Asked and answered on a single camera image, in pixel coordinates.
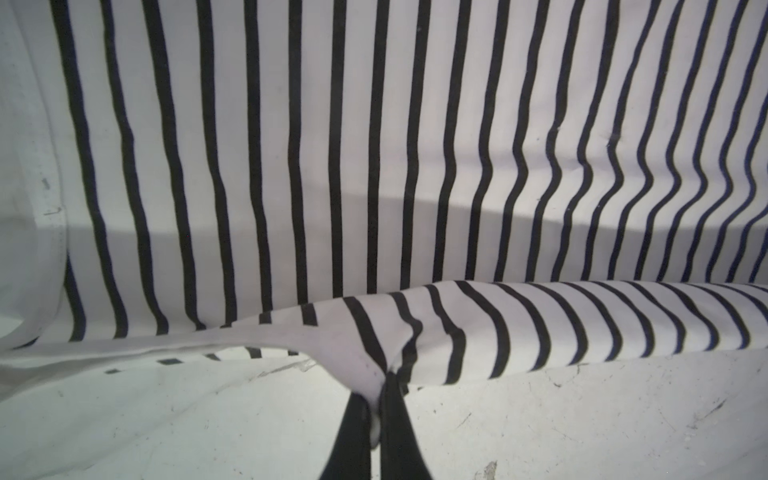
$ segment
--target white surface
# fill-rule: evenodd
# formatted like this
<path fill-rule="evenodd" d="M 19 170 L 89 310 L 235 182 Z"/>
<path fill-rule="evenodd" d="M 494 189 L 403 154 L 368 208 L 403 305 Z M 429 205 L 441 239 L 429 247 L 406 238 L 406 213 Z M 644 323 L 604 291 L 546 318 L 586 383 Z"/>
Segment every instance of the white surface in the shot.
<path fill-rule="evenodd" d="M 7 349 L 54 318 L 66 218 L 48 117 L 8 2 L 0 2 L 0 45 L 0 349 Z"/>
<path fill-rule="evenodd" d="M 315 479 L 347 392 L 313 365 L 290 357 L 89 372 L 26 392 L 0 403 L 0 478 Z M 406 401 L 435 480 L 768 472 L 766 351 L 413 388 Z"/>

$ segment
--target striped cloth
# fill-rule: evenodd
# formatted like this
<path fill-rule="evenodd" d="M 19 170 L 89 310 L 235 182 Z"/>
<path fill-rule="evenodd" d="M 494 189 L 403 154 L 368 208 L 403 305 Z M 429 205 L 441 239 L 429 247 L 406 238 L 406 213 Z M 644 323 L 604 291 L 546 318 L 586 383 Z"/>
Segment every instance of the striped cloth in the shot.
<path fill-rule="evenodd" d="M 6 2 L 67 232 L 0 359 L 270 346 L 375 405 L 764 348 L 767 6 Z"/>

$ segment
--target white fabric with black stripes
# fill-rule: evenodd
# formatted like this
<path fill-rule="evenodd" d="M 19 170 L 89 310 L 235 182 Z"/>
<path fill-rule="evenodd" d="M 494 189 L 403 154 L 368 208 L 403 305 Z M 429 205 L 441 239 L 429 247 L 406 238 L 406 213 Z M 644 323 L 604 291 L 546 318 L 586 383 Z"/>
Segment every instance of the white fabric with black stripes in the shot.
<path fill-rule="evenodd" d="M 375 399 L 768 345 L 710 284 L 768 280 L 765 0 L 10 5 L 68 241 L 3 361 L 274 346 Z"/>

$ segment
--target black object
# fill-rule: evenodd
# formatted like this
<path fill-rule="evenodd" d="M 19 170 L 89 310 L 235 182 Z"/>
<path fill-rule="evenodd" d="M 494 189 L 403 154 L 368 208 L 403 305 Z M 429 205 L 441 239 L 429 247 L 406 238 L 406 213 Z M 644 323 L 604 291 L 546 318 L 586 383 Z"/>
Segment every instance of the black object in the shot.
<path fill-rule="evenodd" d="M 371 414 L 360 395 L 349 395 L 336 443 L 319 480 L 370 480 Z"/>
<path fill-rule="evenodd" d="M 387 373 L 379 405 L 382 419 L 382 480 L 432 480 L 419 451 L 394 373 Z"/>
<path fill-rule="evenodd" d="M 431 480 L 411 427 L 402 389 L 394 373 L 388 373 L 379 402 L 381 417 L 381 479 Z M 353 393 L 320 480 L 370 480 L 371 415 L 368 402 Z"/>

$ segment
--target white floor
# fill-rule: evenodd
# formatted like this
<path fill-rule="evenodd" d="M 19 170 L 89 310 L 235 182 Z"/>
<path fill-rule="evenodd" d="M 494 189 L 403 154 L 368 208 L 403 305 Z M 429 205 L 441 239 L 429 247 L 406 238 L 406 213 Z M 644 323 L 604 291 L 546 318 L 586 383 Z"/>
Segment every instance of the white floor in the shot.
<path fill-rule="evenodd" d="M 346 399 L 304 357 L 89 372 L 0 403 L 0 478 L 314 480 Z M 768 478 L 765 350 L 413 388 L 406 402 L 435 480 Z"/>

